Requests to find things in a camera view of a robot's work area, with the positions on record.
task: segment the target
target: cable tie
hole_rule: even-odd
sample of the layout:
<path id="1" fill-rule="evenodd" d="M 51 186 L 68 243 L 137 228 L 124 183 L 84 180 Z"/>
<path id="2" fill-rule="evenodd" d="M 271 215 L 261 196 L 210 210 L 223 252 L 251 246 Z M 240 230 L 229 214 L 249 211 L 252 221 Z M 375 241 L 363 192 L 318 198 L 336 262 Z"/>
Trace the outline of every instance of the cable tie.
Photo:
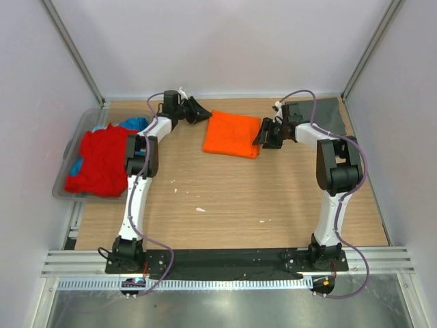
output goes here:
<path id="1" fill-rule="evenodd" d="M 182 91 L 182 87 L 179 88 L 178 94 L 180 94 L 180 98 L 182 98 L 182 100 L 188 99 L 188 97 L 186 96 L 186 93 L 184 91 Z"/>
<path id="2" fill-rule="evenodd" d="M 282 103 L 280 101 L 277 101 L 274 105 L 278 110 L 282 109 Z"/>

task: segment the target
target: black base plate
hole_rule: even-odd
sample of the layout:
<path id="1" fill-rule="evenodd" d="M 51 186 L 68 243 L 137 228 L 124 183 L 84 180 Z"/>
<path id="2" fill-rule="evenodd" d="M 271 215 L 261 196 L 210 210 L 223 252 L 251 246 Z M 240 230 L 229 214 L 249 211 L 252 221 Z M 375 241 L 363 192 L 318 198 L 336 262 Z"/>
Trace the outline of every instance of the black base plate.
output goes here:
<path id="1" fill-rule="evenodd" d="M 108 256 L 104 272 L 109 275 L 121 275 L 129 273 L 144 273 L 144 264 L 138 265 L 126 260 L 116 260 L 111 254 Z"/>
<path id="2" fill-rule="evenodd" d="M 332 271 L 332 262 L 313 266 L 308 260 L 306 249 L 178 249 L 174 252 L 173 267 L 166 279 L 286 280 L 300 279 L 302 272 Z M 165 250 L 149 250 L 146 261 L 150 277 L 158 279 L 169 265 L 170 253 Z M 335 264 L 337 271 L 349 269 L 344 251 Z"/>

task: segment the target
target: blue cloth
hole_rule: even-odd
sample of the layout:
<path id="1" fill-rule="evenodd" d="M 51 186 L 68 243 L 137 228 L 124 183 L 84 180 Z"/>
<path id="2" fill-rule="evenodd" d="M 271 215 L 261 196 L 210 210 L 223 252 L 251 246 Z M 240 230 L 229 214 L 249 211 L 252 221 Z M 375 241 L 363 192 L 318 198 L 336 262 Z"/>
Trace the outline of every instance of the blue cloth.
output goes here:
<path id="1" fill-rule="evenodd" d="M 123 126 L 124 128 L 127 128 L 128 130 L 137 130 L 142 131 L 149 125 L 149 122 L 146 118 L 128 118 L 126 121 L 121 122 L 120 124 L 115 124 L 114 126 Z M 106 129 L 105 126 L 96 126 L 93 128 L 92 132 L 95 132 L 97 130 L 104 130 Z M 75 176 L 79 173 L 81 170 L 83 163 L 83 159 L 79 159 L 76 164 L 74 164 L 73 168 L 70 171 L 70 175 Z"/>
<path id="2" fill-rule="evenodd" d="M 142 131 L 147 127 L 147 125 L 149 125 L 149 122 L 146 120 L 146 118 L 128 118 L 126 121 L 120 124 L 114 124 L 114 126 L 117 125 L 123 126 L 128 130 Z M 95 128 L 93 128 L 92 132 L 95 132 L 97 130 L 104 130 L 104 129 L 106 129 L 105 126 L 96 126 Z"/>

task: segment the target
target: robotic arm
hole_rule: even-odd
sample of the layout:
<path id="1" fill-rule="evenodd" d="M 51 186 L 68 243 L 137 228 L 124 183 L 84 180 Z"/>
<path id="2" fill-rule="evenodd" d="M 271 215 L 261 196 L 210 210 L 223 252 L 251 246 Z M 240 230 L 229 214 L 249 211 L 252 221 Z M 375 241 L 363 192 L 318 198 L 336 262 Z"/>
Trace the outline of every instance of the robotic arm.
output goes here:
<path id="1" fill-rule="evenodd" d="M 106 273 L 143 272 L 143 238 L 135 232 L 132 224 L 138 232 L 143 233 L 147 193 L 153 177 L 158 173 L 158 144 L 176 127 L 179 120 L 185 119 L 190 124 L 196 124 L 210 116 L 211 113 L 193 97 L 186 97 L 182 91 L 170 90 L 164 92 L 162 113 L 156 115 L 146 129 L 128 136 L 124 163 L 128 174 L 128 196 L 122 226 L 114 241 L 112 253 L 108 255 Z M 140 175 L 145 164 L 145 138 L 149 141 L 149 161 L 147 169 Z"/>
<path id="2" fill-rule="evenodd" d="M 311 236 L 308 254 L 314 266 L 331 264 L 340 259 L 341 255 L 341 243 L 334 228 L 339 200 L 353 190 L 363 177 L 360 155 L 348 142 L 328 137 L 314 129 L 308 121 L 302 119 L 298 107 L 292 102 L 284 105 L 278 102 L 276 108 L 277 114 L 273 119 L 263 119 L 253 144 L 280 149 L 283 140 L 291 139 L 306 144 L 317 152 L 316 178 L 323 194 L 322 208 L 318 226 Z M 351 196 L 342 201 L 337 220 L 339 234 Z"/>

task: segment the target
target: red cloth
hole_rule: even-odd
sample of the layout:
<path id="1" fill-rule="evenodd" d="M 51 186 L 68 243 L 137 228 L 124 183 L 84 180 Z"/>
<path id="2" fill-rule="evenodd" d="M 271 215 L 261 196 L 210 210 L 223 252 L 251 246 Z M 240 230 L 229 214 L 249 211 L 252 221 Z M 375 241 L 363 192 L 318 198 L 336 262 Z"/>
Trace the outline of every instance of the red cloth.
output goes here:
<path id="1" fill-rule="evenodd" d="M 83 157 L 81 170 L 77 175 L 67 177 L 65 190 L 70 193 L 120 196 L 128 186 L 124 157 L 130 133 L 137 131 L 111 124 L 105 130 L 86 132 L 79 150 Z"/>

